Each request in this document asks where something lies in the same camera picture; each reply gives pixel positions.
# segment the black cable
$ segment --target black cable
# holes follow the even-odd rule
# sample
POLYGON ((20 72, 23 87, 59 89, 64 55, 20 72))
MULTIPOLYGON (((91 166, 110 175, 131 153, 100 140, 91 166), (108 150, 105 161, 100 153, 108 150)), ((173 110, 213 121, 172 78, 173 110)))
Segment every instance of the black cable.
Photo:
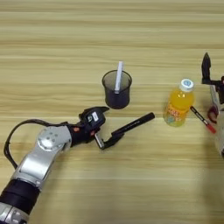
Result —
POLYGON ((10 132, 9 136, 7 137, 7 140, 6 140, 6 142, 4 144, 4 148, 3 148, 4 155, 11 162, 11 164, 13 165, 13 167, 15 169, 18 168, 18 165, 15 162, 15 160, 12 158, 11 153, 10 153, 11 137, 18 127, 20 127, 23 124, 27 124, 27 123, 39 124, 39 125, 46 126, 46 127, 49 127, 49 126, 59 127, 59 126, 62 126, 62 125, 68 125, 69 124, 68 122, 62 122, 62 123, 55 124, 55 123, 45 122, 45 121, 42 121, 42 120, 39 120, 39 119, 29 119, 29 120, 23 121, 23 122, 19 123, 17 126, 15 126, 13 128, 13 130, 10 132))

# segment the black cup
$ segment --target black cup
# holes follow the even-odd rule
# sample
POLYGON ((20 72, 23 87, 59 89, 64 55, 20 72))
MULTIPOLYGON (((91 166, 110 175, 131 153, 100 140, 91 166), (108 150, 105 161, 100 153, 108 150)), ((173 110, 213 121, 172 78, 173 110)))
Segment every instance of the black cup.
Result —
POLYGON ((112 70, 102 77, 102 85, 105 89, 105 102, 112 109, 123 109, 130 103, 130 75, 122 71, 120 91, 115 91, 117 70, 112 70))

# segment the wood grain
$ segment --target wood grain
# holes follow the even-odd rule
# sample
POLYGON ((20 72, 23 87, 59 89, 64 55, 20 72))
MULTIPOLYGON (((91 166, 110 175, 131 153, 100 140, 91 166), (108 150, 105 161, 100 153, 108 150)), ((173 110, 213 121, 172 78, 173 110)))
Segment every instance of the wood grain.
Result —
MULTIPOLYGON (((101 153, 95 143, 61 155, 30 222, 219 224, 224 222, 224 164, 203 124, 162 118, 182 78, 195 83, 205 115, 209 88, 200 84, 205 52, 212 76, 224 70, 222 0, 2 0, 0 2, 0 145, 18 122, 77 122, 85 108, 105 105, 102 76, 124 61, 133 78, 130 105, 111 109, 102 134, 153 111, 157 119, 101 153)), ((13 137, 21 160, 40 127, 13 137)), ((0 187, 13 169, 0 154, 0 187)))

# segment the bottle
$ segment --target bottle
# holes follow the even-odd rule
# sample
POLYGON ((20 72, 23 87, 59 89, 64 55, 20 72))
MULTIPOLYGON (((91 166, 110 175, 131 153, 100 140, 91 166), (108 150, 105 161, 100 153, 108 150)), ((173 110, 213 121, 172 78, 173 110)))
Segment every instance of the bottle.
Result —
POLYGON ((193 105, 193 82, 184 79, 179 87, 171 92, 170 100, 164 112, 164 120, 173 127, 184 124, 187 112, 193 105))

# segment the straw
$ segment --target straw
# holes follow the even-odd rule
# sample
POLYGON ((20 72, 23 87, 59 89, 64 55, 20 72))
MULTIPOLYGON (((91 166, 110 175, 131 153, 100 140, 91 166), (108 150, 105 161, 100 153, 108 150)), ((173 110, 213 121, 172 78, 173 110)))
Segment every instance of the straw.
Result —
POLYGON ((119 94, 119 92, 120 92, 122 74, 123 74, 123 62, 119 61, 118 68, 117 68, 117 74, 116 74, 116 78, 115 78, 115 93, 116 94, 119 94))

